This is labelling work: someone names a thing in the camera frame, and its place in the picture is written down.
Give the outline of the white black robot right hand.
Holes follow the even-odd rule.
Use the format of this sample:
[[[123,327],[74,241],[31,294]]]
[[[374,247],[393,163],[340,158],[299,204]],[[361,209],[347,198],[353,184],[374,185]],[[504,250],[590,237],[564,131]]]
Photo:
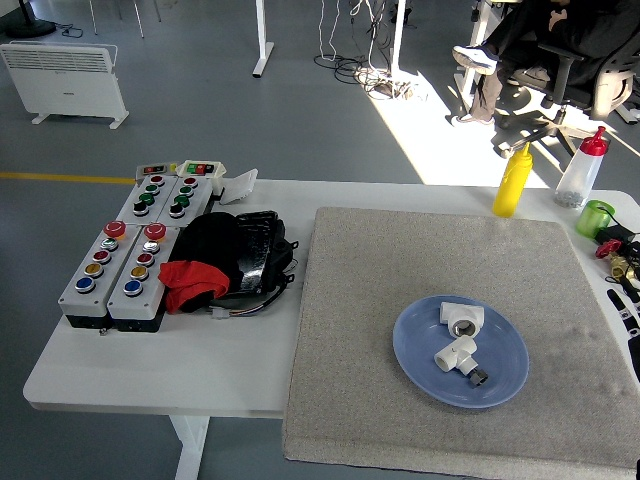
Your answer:
[[[607,290],[607,296],[612,304],[617,309],[620,318],[628,333],[628,349],[631,358],[631,363],[636,374],[639,377],[639,324],[636,317],[627,308],[624,301],[620,298],[618,293],[614,289]]]

